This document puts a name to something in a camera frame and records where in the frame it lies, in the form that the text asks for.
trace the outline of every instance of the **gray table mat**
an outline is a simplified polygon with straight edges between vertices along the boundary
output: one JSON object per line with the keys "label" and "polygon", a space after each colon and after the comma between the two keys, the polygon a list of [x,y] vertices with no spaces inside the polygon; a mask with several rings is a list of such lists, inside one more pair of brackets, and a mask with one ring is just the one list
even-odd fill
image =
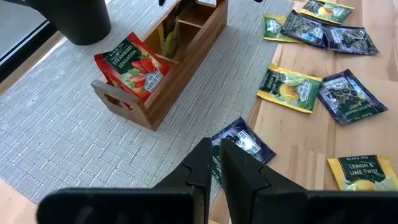
{"label": "gray table mat", "polygon": [[[64,187],[152,187],[203,137],[248,119],[276,48],[263,40],[264,13],[284,0],[229,0],[228,25],[160,128],[108,111],[90,87],[102,78],[93,55],[131,31],[142,37],[172,5],[113,0],[112,31],[91,46],[62,44],[0,98],[0,177],[33,202]],[[211,204],[220,186],[212,182]]]}

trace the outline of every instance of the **lemon & lime twist tea packet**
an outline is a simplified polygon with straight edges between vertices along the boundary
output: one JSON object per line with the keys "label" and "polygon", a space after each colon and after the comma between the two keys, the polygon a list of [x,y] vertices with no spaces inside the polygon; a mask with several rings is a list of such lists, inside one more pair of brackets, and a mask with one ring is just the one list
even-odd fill
{"label": "lemon & lime twist tea packet", "polygon": [[342,4],[309,0],[300,10],[300,13],[335,24],[342,24],[353,10],[353,7]]}
{"label": "lemon & lime twist tea packet", "polygon": [[271,64],[257,96],[304,113],[312,113],[321,80]]}
{"label": "lemon & lime twist tea packet", "polygon": [[328,159],[340,190],[398,190],[398,179],[387,156]]}
{"label": "lemon & lime twist tea packet", "polygon": [[285,24],[285,21],[285,16],[264,14],[264,39],[280,42],[303,43],[301,40],[281,33],[282,26]]}

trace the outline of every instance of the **wooden table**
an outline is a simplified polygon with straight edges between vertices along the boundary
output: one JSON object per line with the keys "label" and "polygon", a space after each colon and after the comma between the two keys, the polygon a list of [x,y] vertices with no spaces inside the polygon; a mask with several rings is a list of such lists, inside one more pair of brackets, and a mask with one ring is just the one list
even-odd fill
{"label": "wooden table", "polygon": [[[301,1],[295,2],[295,9],[300,9],[307,0]],[[395,99],[398,93],[398,1],[329,1],[355,7],[345,25],[365,27],[381,53],[374,57],[342,55],[309,45],[279,44],[273,62],[316,77],[326,77],[349,68],[389,111],[343,127],[319,101],[313,114],[304,114],[257,99],[249,125],[278,153],[270,166],[307,189],[337,189],[326,164],[326,158],[330,157],[385,154],[391,157],[398,173],[394,140],[398,132],[398,100]],[[30,62],[0,85],[0,94],[61,39],[60,34],[56,35],[31,57]],[[0,180],[0,223],[35,223],[35,209],[35,204]],[[229,223],[223,192],[210,218],[218,223]]]}

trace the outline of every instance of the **tea bag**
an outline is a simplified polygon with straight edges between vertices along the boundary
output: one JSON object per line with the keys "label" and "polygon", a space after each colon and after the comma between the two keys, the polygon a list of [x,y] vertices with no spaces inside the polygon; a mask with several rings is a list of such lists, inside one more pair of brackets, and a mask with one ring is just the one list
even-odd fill
{"label": "tea bag", "polygon": [[398,179],[387,156],[328,159],[340,190],[398,190]]}
{"label": "tea bag", "polygon": [[324,78],[318,97],[340,124],[350,124],[387,111],[349,69]]}
{"label": "tea bag", "polygon": [[178,4],[171,10],[163,22],[158,26],[160,47],[164,57],[173,58],[180,43],[178,29]]}
{"label": "tea bag", "polygon": [[295,10],[292,10],[286,18],[286,22],[282,26],[282,33],[325,48],[322,24],[300,15]]}
{"label": "tea bag", "polygon": [[169,66],[151,51],[135,33],[117,47],[94,55],[109,84],[122,88],[145,102],[169,72]]}
{"label": "tea bag", "polygon": [[342,4],[322,0],[309,0],[300,10],[300,13],[324,21],[342,24],[353,10],[353,7]]}
{"label": "tea bag", "polygon": [[290,42],[290,43],[303,43],[301,40],[298,40],[293,37],[289,37],[283,33],[281,33],[282,26],[286,21],[285,16],[277,16],[277,15],[264,15],[264,39],[266,40],[276,40],[281,42]]}
{"label": "tea bag", "polygon": [[252,129],[247,126],[242,118],[238,118],[230,125],[225,127],[212,138],[213,144],[213,162],[211,166],[211,173],[216,177],[221,184],[221,158],[220,158],[220,144],[222,139],[229,139],[239,146],[242,150],[252,155],[263,164],[268,163],[276,153],[271,150]]}
{"label": "tea bag", "polygon": [[363,55],[379,53],[363,27],[324,25],[323,30],[327,44],[332,50]]}
{"label": "tea bag", "polygon": [[257,96],[304,113],[312,113],[321,81],[321,78],[270,64]]}

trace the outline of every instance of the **black cup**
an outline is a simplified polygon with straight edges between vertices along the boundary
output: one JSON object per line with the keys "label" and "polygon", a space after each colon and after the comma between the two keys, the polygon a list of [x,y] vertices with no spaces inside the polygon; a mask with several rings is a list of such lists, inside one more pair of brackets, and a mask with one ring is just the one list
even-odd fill
{"label": "black cup", "polygon": [[111,31],[105,0],[25,0],[76,45],[94,44]]}

